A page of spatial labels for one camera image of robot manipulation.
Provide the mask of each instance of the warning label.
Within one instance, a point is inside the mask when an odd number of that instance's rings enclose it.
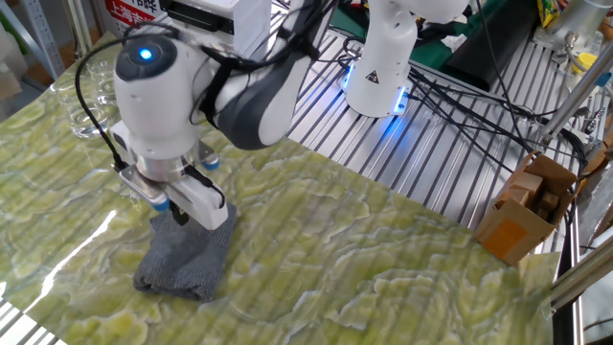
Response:
[[[379,83],[379,77],[376,75],[376,71],[373,71],[370,75],[366,76],[368,81]]]

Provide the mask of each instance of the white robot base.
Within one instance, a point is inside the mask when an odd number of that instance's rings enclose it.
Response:
[[[418,39],[416,17],[448,23],[468,0],[371,0],[370,25],[359,61],[342,81],[347,104],[374,118],[404,114],[412,84],[409,58]]]
[[[376,72],[368,75],[365,79],[366,81],[351,81],[355,73],[354,71],[355,64],[352,64],[347,76],[341,81],[341,88],[345,91],[347,104],[353,110],[373,118],[399,116],[405,113],[410,100],[409,92],[413,87],[412,82],[405,80],[398,85],[375,84],[375,86],[371,86],[369,83],[375,83],[374,81],[378,80],[378,74]],[[362,89],[365,91],[348,92],[350,86],[353,90]],[[375,88],[377,90],[371,90],[371,92],[369,92],[369,88]]]

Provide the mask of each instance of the white box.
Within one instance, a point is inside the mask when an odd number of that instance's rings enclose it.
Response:
[[[192,17],[173,12],[170,5],[174,25],[196,40],[222,45],[243,58],[263,58],[267,48],[263,42],[270,35],[271,0],[176,0],[174,6]]]

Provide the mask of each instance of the orange tape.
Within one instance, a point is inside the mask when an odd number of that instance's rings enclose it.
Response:
[[[526,230],[506,218],[483,242],[483,247],[497,258],[502,259],[526,236],[528,236]]]

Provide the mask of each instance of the blue indicator light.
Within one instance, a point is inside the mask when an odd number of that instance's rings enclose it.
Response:
[[[406,91],[406,86],[403,86],[400,89],[400,93],[396,99],[396,105],[394,106],[395,113],[403,113],[404,112],[404,104],[402,104],[402,98],[404,98],[404,91]]]
[[[149,49],[141,49],[138,54],[141,56],[141,58],[143,59],[151,59],[153,58],[153,54],[151,53],[151,50]]]
[[[347,85],[349,85],[349,79],[352,77],[352,73],[353,73],[353,68],[354,67],[355,67],[355,63],[352,63],[352,66],[349,68],[349,73],[347,74],[347,77],[345,78],[345,80],[343,80],[342,87],[344,89],[346,89]]]

